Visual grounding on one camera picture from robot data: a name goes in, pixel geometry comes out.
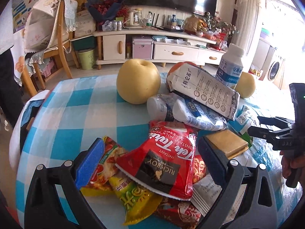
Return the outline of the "right hand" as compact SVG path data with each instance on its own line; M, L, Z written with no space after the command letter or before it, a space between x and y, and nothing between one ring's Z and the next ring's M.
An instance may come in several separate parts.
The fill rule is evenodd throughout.
M282 175L284 178L288 178L291 173L292 169L297 169L297 168L304 168L304 155L299 156L293 160L288 159L287 157L284 156L284 151L280 151L280 155L282 156Z

